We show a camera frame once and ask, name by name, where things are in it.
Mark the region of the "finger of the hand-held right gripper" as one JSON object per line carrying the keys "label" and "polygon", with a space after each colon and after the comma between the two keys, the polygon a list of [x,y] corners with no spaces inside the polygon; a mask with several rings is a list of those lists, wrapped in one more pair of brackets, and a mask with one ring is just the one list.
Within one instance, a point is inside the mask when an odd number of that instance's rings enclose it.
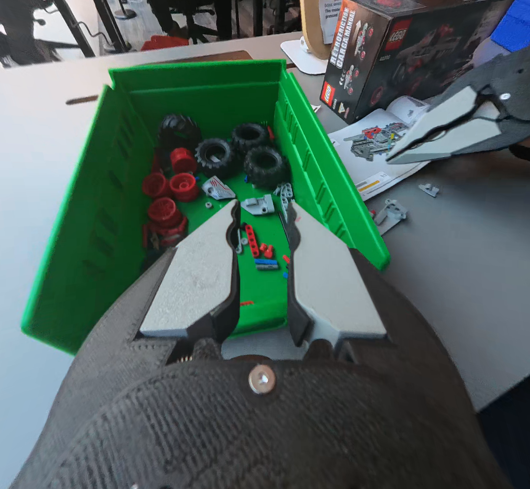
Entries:
{"label": "finger of the hand-held right gripper", "polygon": [[416,122],[394,146],[386,162],[402,165],[446,159],[500,135],[497,123],[489,119],[473,118],[452,127],[435,127],[434,122],[424,118]]}
{"label": "finger of the hand-held right gripper", "polygon": [[465,87],[452,97],[425,112],[389,152],[390,160],[439,160],[450,156],[447,147],[449,136],[427,141],[429,135],[447,131],[450,124],[470,114],[475,107],[478,93]]}

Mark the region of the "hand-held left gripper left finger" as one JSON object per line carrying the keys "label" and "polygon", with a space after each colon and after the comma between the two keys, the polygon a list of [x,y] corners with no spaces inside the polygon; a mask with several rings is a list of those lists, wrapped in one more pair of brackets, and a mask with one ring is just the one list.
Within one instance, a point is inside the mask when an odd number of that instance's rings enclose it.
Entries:
{"label": "hand-held left gripper left finger", "polygon": [[144,337],[222,344],[233,333],[240,272],[231,238],[240,218],[240,203],[232,200],[176,247],[140,326]]}

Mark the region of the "instruction booklet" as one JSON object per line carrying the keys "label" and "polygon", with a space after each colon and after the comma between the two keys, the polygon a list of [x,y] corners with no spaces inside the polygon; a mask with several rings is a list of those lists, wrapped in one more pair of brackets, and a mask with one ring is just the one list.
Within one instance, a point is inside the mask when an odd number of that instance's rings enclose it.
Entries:
{"label": "instruction booklet", "polygon": [[328,135],[363,201],[388,190],[429,163],[392,165],[386,161],[388,153],[429,106],[430,101],[402,96],[387,109],[376,109]]}

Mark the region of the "green plastic bin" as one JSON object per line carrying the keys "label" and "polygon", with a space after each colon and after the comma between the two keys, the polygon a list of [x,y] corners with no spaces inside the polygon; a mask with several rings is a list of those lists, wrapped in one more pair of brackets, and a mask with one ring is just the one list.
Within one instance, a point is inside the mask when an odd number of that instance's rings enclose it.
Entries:
{"label": "green plastic bin", "polygon": [[294,199],[376,268],[388,248],[286,62],[222,61],[109,70],[23,314],[22,331],[76,354],[147,265],[151,172],[164,116],[230,140],[245,122],[271,128]]}

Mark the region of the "black toy set box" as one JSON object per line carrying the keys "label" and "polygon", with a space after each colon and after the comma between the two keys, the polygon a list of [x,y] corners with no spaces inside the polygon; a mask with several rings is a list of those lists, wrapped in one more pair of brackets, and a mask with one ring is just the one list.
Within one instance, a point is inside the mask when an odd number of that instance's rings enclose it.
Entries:
{"label": "black toy set box", "polygon": [[342,0],[320,100],[353,124],[394,99],[441,94],[514,0]]}

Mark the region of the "red wheel hubs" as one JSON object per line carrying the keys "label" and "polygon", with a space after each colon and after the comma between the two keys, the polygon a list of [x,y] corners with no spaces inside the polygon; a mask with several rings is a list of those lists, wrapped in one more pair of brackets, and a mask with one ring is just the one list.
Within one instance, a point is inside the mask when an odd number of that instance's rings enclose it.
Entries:
{"label": "red wheel hubs", "polygon": [[142,226],[142,246],[145,249],[160,251],[163,248],[176,246],[187,234],[188,219],[185,216],[179,224],[171,228],[163,228],[150,221]]}

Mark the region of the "red holed beam piece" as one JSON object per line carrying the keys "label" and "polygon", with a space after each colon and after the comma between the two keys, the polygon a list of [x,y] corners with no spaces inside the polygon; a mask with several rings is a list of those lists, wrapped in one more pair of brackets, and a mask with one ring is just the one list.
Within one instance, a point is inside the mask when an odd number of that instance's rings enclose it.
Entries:
{"label": "red holed beam piece", "polygon": [[245,234],[247,235],[248,246],[250,248],[252,257],[257,259],[260,257],[261,251],[260,251],[260,246],[257,241],[256,235],[255,235],[255,230],[253,226],[250,224],[245,224],[244,230],[245,230]]}

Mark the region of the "red toy wheel rim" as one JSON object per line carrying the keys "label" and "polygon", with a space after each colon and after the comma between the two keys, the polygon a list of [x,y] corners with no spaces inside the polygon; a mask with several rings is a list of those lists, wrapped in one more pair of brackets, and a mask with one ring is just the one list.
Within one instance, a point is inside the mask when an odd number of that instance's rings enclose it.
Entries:
{"label": "red toy wheel rim", "polygon": [[172,197],[169,180],[159,172],[151,173],[144,177],[142,192],[153,201],[163,197]]}
{"label": "red toy wheel rim", "polygon": [[169,188],[173,199],[179,202],[192,202],[200,195],[195,176],[187,172],[175,174],[169,180]]}
{"label": "red toy wheel rim", "polygon": [[194,154],[187,148],[175,148],[169,155],[171,167],[175,175],[188,173],[194,175],[198,164]]}
{"label": "red toy wheel rim", "polygon": [[155,199],[147,210],[149,220],[161,228],[174,228],[181,224],[183,215],[170,197]]}

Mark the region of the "grey panel piece red streaks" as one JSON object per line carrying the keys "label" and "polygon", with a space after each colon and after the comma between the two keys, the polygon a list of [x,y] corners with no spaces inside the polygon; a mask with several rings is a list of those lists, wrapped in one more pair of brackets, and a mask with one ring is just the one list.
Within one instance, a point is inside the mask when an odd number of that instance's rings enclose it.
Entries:
{"label": "grey panel piece red streaks", "polygon": [[235,199],[235,192],[223,183],[216,175],[209,178],[202,185],[202,191],[216,201]]}

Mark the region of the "grey angular brick piece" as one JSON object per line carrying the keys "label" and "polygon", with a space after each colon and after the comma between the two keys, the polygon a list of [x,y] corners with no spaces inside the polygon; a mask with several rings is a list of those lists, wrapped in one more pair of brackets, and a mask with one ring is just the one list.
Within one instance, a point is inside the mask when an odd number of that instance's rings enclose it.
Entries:
{"label": "grey angular brick piece", "polygon": [[271,194],[264,194],[262,197],[247,198],[241,201],[241,207],[254,216],[275,213],[275,205]]}

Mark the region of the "light grey beam pieces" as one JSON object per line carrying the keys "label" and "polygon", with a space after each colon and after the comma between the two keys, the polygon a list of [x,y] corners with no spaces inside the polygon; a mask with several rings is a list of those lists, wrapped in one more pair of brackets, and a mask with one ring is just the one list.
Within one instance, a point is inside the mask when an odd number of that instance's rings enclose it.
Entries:
{"label": "light grey beam pieces", "polygon": [[293,188],[290,182],[284,182],[276,187],[274,195],[280,200],[282,219],[285,224],[288,222],[287,208],[290,202],[294,200]]}

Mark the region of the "black rubber toy tire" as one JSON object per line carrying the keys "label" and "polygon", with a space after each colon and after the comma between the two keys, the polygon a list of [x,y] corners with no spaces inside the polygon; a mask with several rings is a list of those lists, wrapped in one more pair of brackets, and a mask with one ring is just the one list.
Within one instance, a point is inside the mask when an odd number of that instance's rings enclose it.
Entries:
{"label": "black rubber toy tire", "polygon": [[290,181],[287,158],[271,146],[250,149],[245,155],[243,169],[248,183],[257,188],[275,189]]}
{"label": "black rubber toy tire", "polygon": [[226,180],[236,173],[236,155],[232,145],[221,138],[202,140],[195,149],[198,169],[207,178]]}
{"label": "black rubber toy tire", "polygon": [[163,117],[158,129],[158,145],[165,151],[185,148],[192,153],[202,141],[202,131],[189,116],[169,114]]}
{"label": "black rubber toy tire", "polygon": [[253,148],[268,145],[270,142],[269,131],[262,124],[243,123],[232,130],[231,142],[237,153],[245,155]]}

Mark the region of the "white stand base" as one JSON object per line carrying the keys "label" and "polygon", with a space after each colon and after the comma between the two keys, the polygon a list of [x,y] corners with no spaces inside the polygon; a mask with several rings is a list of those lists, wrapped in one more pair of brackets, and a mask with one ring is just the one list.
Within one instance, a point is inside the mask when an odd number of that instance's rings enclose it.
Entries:
{"label": "white stand base", "polygon": [[284,41],[280,48],[302,73],[307,75],[325,74],[328,60],[321,60],[312,54],[304,36],[301,36],[299,40]]}

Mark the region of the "cardboard poster stand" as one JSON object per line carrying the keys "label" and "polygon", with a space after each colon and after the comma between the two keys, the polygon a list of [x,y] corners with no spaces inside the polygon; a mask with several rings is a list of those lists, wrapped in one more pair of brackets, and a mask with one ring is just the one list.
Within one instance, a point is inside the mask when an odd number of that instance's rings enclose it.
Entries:
{"label": "cardboard poster stand", "polygon": [[330,44],[325,44],[321,29],[320,0],[300,0],[301,26],[310,53],[320,60],[328,60]]}

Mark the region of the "grey bracket assembly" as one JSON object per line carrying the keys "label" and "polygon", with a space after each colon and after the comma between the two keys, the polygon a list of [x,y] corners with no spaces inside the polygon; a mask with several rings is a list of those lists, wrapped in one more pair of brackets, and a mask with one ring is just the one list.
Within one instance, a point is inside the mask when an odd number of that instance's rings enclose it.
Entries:
{"label": "grey bracket assembly", "polygon": [[373,216],[374,224],[381,236],[407,220],[408,210],[395,199],[387,199],[381,210]]}

